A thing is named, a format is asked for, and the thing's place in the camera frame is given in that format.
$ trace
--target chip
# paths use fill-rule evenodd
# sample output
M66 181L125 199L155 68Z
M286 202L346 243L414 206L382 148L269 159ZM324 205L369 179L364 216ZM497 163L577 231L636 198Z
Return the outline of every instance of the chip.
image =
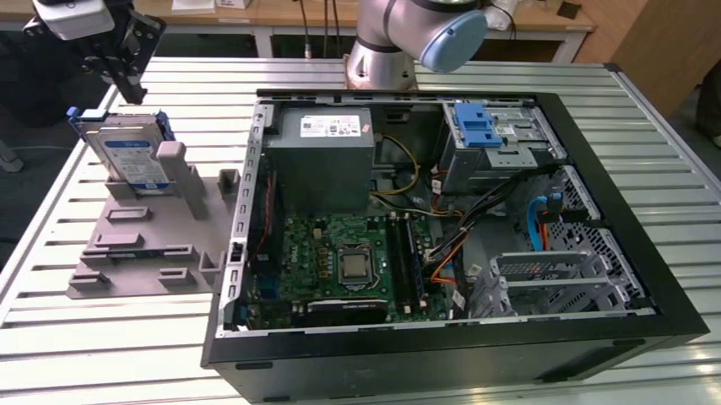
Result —
M358 291L373 282L372 248L348 244L338 250L338 283Z
M342 276L345 278L368 278L369 269L365 265L366 255L344 255Z

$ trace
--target white table surface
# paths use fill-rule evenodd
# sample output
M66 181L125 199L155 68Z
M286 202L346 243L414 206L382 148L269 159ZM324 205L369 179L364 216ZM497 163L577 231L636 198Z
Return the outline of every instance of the white table surface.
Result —
M600 65L472 63L446 75L418 68L418 79L422 89L561 95L712 332L581 382L334 403L721 403L721 187L624 75ZM214 176L241 168L257 89L340 89L344 65L157 58L143 81L143 106L126 105L113 91L105 105L115 112L162 107L189 161ZM199 368L209 294L63 294L109 195L105 178L79 144L0 274L0 403L245 403Z

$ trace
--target black cable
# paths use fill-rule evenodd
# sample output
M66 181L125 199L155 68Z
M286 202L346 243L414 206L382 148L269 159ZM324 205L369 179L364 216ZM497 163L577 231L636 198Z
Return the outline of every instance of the black cable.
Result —
M312 37L308 33L308 16L306 16L306 4L304 3L304 0L293 0L293 1L301 1L301 14L304 14L304 28L306 30L306 59L312 58Z
M341 26L338 25L338 5L334 1L334 19L336 19L336 55L341 58L344 50L341 49Z
M445 241L433 249L432 256L444 252L446 249L452 248L456 243L462 239L462 236L470 231L476 225L478 217L493 207L501 204L506 198L509 198L510 193L516 190L519 184L523 181L527 181L533 176L548 175L556 170L559 170L559 164L549 164L541 166L532 170L524 170L516 173L508 180L505 180L500 185L492 188L484 195L480 197L477 202L465 212L461 220L458 221L456 232L450 234Z
M510 13L501 7L498 7L496 4L490 4L493 8L498 8L508 16L509 16L509 19L510 19L510 37L509 37L509 40L516 40L519 39L519 36L517 36L517 31L516 31L516 20L514 20L514 16L510 15Z
M324 58L329 57L329 0L324 0Z

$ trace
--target sticker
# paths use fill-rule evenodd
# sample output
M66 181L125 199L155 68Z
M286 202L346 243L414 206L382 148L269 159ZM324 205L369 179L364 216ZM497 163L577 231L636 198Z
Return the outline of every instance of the sticker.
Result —
M169 187L169 177L149 141L106 141L105 146L113 165L130 184L146 190Z
M484 270L484 267L481 267L478 264L473 264L469 269L465 271L465 275L468 277L477 277L481 273L481 270Z
M513 125L498 125L496 126L496 134L497 135L506 135L506 136L516 136L516 130Z
M305 116L301 119L302 138L344 138L360 136L360 116Z
M458 290L453 291L453 302L456 302L456 305L458 305L458 308L465 308L465 298L464 295L458 292Z
M440 180L430 181L430 188L433 189L434 194L441 194L441 189L444 188L444 183Z
M249 19L218 19L218 22L219 23L230 23L230 24L250 24Z

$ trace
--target floor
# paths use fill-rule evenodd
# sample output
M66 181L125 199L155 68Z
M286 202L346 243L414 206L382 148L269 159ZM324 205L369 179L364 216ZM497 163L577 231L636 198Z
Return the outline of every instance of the floor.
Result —
M157 54L167 57L254 57L257 50L253 41L238 36L167 35L163 37ZM314 39L316 47L320 47L320 44L320 39ZM285 56L301 57L302 45L302 43L282 43L276 47ZM342 45L344 48L350 47L353 41L345 40ZM83 75L63 81L58 89L66 105L94 108L103 98L107 85L97 77ZM684 101L669 121L713 173L721 176L721 149L695 129L696 102L697 91ZM10 174L0 171L2 269L53 186L70 149L77 144L77 134L62 117L49 127L30 128L0 105L0 139L11 148L18 149L16 153L26 162L26 168L19 173Z

